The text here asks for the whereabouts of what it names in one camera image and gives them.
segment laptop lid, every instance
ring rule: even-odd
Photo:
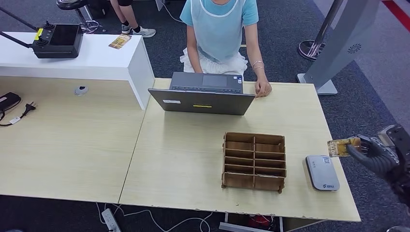
[[[148,91],[165,111],[244,115],[252,103],[253,94],[214,93],[153,89]]]

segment card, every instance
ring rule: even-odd
[[[121,34],[119,35],[112,43],[110,43],[110,47],[113,47],[115,49],[120,49],[122,48],[129,40],[131,39],[130,35],[124,35]]]
[[[360,139],[357,137],[350,138],[350,139],[332,140],[332,141],[327,142],[327,147],[329,148],[329,156],[330,157],[349,156],[349,153],[346,150],[346,145],[348,144],[353,145],[358,151],[362,151],[362,147],[360,145]]]

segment gray power bank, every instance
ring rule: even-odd
[[[306,157],[312,185],[317,190],[336,191],[340,188],[332,159],[328,156],[311,155]]]

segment hand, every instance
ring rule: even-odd
[[[270,92],[272,92],[272,86],[270,85],[266,77],[261,79],[258,78],[258,80],[255,83],[255,91],[256,98],[266,97],[269,95]]]

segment wooden table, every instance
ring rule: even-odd
[[[168,88],[170,79],[156,79]],[[75,96],[77,86],[88,86]],[[150,98],[142,111],[128,81],[0,77],[0,95],[38,109],[0,128],[0,194],[288,217],[286,230],[321,220],[360,221],[338,158],[340,190],[313,189],[304,162],[331,140],[315,88],[272,83],[244,116],[165,112]],[[251,82],[244,92],[253,93]],[[226,131],[285,136],[281,194],[221,188]]]
[[[156,79],[166,89],[170,79]],[[307,155],[326,155],[331,140],[313,85],[274,83],[244,116],[164,112],[151,98],[120,197],[121,204],[239,214],[360,221],[339,158],[332,158],[340,190],[315,190]],[[254,84],[245,82],[244,92]],[[285,136],[287,177],[281,194],[221,188],[226,131]]]
[[[88,86],[84,96],[77,86]],[[0,77],[22,102],[0,127],[0,194],[117,203],[144,117],[128,81]]]

